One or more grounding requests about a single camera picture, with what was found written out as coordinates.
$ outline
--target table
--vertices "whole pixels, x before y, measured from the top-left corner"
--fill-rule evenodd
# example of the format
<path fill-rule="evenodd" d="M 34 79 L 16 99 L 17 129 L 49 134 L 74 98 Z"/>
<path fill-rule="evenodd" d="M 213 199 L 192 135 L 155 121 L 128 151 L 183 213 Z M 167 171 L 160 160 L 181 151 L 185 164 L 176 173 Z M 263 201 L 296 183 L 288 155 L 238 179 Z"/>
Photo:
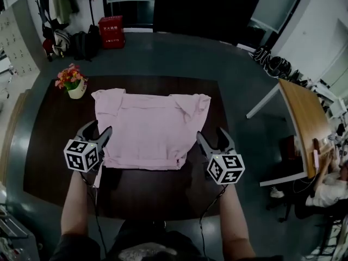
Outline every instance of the table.
<path fill-rule="evenodd" d="M 260 182 L 260 186 L 275 185 L 316 175 L 313 159 L 313 139 L 322 140 L 331 130 L 317 95 L 301 86 L 279 79 L 278 84 L 246 115 L 250 119 L 275 94 L 280 92 L 285 100 L 296 135 L 300 140 L 303 171 L 270 181 Z"/>
<path fill-rule="evenodd" d="M 166 76 L 90 77 L 86 93 L 79 100 L 70 99 L 67 93 L 54 87 L 52 81 L 30 138 L 24 172 L 25 192 L 63 206 L 72 173 L 66 167 L 63 149 L 81 126 L 95 120 L 95 101 L 91 93 L 111 88 L 124 88 L 129 94 L 206 94 L 212 99 L 202 133 L 215 144 L 216 127 L 228 131 L 215 80 Z M 221 189 L 214 181 L 205 179 L 204 161 L 199 146 L 195 144 L 180 170 L 103 169 L 98 192 L 100 215 L 151 220 L 199 218 Z M 94 213 L 91 202 L 89 212 Z M 219 205 L 216 204 L 208 215 L 218 213 Z"/>

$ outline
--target fire extinguisher box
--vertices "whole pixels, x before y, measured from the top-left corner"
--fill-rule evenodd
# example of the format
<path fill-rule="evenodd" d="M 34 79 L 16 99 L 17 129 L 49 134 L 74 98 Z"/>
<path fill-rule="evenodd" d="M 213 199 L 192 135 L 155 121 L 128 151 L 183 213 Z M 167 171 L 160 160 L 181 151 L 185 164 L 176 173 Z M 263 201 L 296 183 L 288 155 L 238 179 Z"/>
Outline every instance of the fire extinguisher box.
<path fill-rule="evenodd" d="M 103 48 L 123 48 L 125 34 L 122 28 L 122 16 L 103 17 L 99 21 Z"/>

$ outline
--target dark wooden table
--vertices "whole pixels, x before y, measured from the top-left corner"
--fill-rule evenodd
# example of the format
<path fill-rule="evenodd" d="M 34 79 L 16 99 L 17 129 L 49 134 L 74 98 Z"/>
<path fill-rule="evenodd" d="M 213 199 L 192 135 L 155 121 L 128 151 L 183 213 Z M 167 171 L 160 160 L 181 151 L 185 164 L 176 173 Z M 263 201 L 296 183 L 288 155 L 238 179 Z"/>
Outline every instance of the dark wooden table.
<path fill-rule="evenodd" d="M 215 145 L 216 127 L 228 130 L 219 86 L 213 80 L 164 76 L 90 77 L 87 91 L 79 100 L 70 99 L 63 90 L 55 88 L 52 81 L 30 139 L 24 174 L 25 192 L 64 205 L 72 170 L 66 167 L 63 149 L 81 126 L 95 120 L 91 93 L 111 88 L 124 88 L 129 94 L 208 95 L 212 100 L 203 134 Z M 189 151 L 185 165 L 177 171 L 103 169 L 98 192 L 100 215 L 152 220 L 199 218 L 221 189 L 205 179 L 203 162 L 196 143 Z M 89 210 L 93 213 L 91 202 Z M 208 215 L 218 213 L 218 205 L 215 205 Z"/>

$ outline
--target flower pot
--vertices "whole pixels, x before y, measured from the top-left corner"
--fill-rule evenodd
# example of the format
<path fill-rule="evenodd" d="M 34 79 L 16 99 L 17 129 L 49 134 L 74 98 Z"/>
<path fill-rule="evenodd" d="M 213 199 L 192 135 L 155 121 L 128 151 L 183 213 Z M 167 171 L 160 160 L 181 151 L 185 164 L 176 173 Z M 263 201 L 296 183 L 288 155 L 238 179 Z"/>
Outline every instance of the flower pot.
<path fill-rule="evenodd" d="M 78 86 L 73 90 L 69 90 L 68 93 L 71 98 L 77 100 L 78 98 L 81 98 L 83 96 L 83 94 L 86 92 L 86 89 L 87 82 L 85 82 L 84 80 L 80 80 Z"/>

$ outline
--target black bag on floor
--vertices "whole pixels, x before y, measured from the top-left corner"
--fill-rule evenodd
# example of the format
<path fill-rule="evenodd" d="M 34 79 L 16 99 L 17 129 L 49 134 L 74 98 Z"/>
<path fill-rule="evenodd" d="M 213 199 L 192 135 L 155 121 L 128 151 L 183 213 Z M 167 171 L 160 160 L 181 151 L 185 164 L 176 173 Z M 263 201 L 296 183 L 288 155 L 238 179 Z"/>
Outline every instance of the black bag on floor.
<path fill-rule="evenodd" d="M 91 25 L 89 31 L 79 32 L 71 38 L 71 49 L 75 60 L 91 61 L 97 55 L 98 49 L 101 45 L 101 38 L 99 35 L 99 28 Z"/>

